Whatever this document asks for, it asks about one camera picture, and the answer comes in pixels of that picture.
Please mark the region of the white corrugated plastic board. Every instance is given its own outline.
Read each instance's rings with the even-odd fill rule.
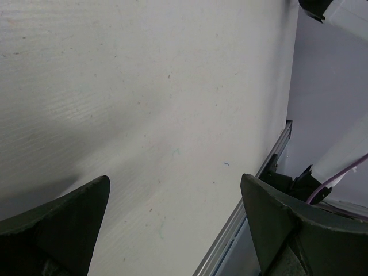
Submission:
[[[191,275],[285,126],[297,12],[2,1],[0,219],[108,175],[89,275]]]

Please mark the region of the white device housing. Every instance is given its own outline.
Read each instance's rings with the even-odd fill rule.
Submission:
[[[312,176],[323,183],[367,153],[368,113],[312,166]],[[342,178],[343,175],[327,185],[327,188],[335,186]]]
[[[333,0],[323,16],[323,23],[342,28],[368,41],[367,0]]]

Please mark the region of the black bracket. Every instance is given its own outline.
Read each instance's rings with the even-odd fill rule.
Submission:
[[[266,182],[273,188],[305,202],[308,197],[321,185],[318,180],[312,177],[312,165],[306,168],[306,170],[299,177],[296,177],[293,180],[292,177],[276,172],[277,161],[278,155],[274,154],[259,177],[260,180]],[[321,202],[327,195],[331,193],[331,191],[332,188],[323,188],[323,190],[315,196],[311,204],[317,204]]]
[[[0,221],[0,275],[87,276],[109,193],[99,177]]]

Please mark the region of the metal frame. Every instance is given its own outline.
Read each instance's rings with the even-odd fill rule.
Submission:
[[[259,177],[262,171],[265,169],[266,164],[270,160],[273,154],[278,154],[279,156],[288,144],[291,132],[292,132],[292,121],[287,120],[285,129],[281,133],[279,139],[275,143],[274,147],[270,151],[266,160],[261,165],[256,177]],[[221,266],[232,241],[239,233],[240,228],[246,221],[247,215],[244,208],[243,200],[240,200],[236,205],[235,210],[230,215],[230,218],[225,223],[224,227],[220,231],[219,235],[214,240],[207,254],[203,258],[202,262],[194,272],[193,276],[214,276]]]
[[[325,198],[323,202],[331,204],[332,206],[340,208],[342,210],[346,210],[350,213],[368,217],[368,208],[365,206],[361,206],[352,202],[335,200],[333,198]]]

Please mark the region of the gray wall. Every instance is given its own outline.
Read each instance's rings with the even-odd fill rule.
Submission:
[[[368,44],[300,10],[288,118],[294,121],[286,173],[315,163],[368,112]],[[331,198],[368,206],[368,162],[349,172]]]

